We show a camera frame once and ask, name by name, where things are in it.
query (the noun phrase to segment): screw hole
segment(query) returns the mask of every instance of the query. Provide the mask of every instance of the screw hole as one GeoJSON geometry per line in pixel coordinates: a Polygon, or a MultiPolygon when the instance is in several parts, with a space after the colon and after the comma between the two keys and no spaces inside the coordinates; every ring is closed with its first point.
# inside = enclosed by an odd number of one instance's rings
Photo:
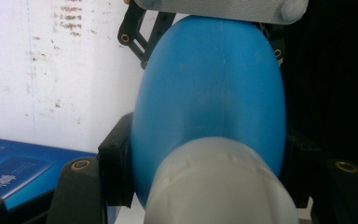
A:
{"type": "Polygon", "coordinates": [[[75,161],[74,163],[72,163],[71,169],[73,171],[79,171],[79,170],[86,169],[89,165],[90,165],[90,161],[88,160],[75,161]]]}
{"type": "Polygon", "coordinates": [[[124,43],[127,43],[130,41],[130,37],[128,35],[122,35],[121,36],[121,40],[124,42],[124,43]]]}
{"type": "Polygon", "coordinates": [[[356,174],[358,172],[358,168],[355,165],[350,164],[345,161],[337,161],[336,167],[342,171],[345,171],[345,172],[348,172],[351,174],[356,174]]]}
{"type": "Polygon", "coordinates": [[[275,53],[275,57],[277,58],[281,57],[282,55],[282,51],[280,49],[275,49],[274,53],[275,53]]]}

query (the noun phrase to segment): blue box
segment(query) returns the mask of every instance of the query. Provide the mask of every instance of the blue box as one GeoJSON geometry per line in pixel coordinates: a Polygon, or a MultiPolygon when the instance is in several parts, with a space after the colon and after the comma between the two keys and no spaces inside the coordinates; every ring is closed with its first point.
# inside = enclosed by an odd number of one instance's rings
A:
{"type": "Polygon", "coordinates": [[[54,190],[62,167],[85,156],[95,154],[0,139],[0,197],[7,210],[54,190]]]}

